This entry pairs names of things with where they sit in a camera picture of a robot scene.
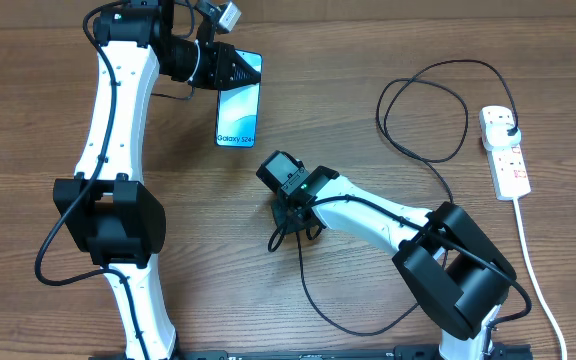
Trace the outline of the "Samsung Galaxy smartphone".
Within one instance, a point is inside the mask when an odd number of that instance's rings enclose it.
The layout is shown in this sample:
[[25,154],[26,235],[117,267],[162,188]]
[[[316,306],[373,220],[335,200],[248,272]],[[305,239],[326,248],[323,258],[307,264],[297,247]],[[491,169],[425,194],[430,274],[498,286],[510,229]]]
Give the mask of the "Samsung Galaxy smartphone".
[[255,145],[261,84],[218,92],[215,143],[222,147]]

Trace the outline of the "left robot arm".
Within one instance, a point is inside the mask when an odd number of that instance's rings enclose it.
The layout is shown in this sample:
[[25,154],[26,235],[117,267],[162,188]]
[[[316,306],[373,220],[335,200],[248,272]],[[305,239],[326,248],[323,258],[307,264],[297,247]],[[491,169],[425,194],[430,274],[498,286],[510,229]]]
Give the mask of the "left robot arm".
[[159,275],[165,210],[143,177],[154,85],[167,76],[195,90],[226,91],[261,80],[259,70],[221,41],[240,18],[234,3],[196,1],[188,8],[187,35],[173,31],[173,0],[113,1],[91,10],[82,22],[98,58],[96,98],[80,160],[71,177],[55,182],[53,200],[58,226],[90,256],[94,274],[113,292],[126,359],[182,355]]

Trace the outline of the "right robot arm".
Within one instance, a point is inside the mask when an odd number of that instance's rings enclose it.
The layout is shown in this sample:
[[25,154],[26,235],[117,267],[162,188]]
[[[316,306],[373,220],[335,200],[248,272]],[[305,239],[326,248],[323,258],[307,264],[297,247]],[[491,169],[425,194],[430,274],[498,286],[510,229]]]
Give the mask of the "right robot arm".
[[431,211],[367,192],[325,166],[308,171],[273,152],[257,177],[275,194],[277,229],[314,238],[324,229],[354,235],[389,255],[417,304],[442,330],[443,359],[489,359],[493,322],[516,272],[474,220],[445,202]]

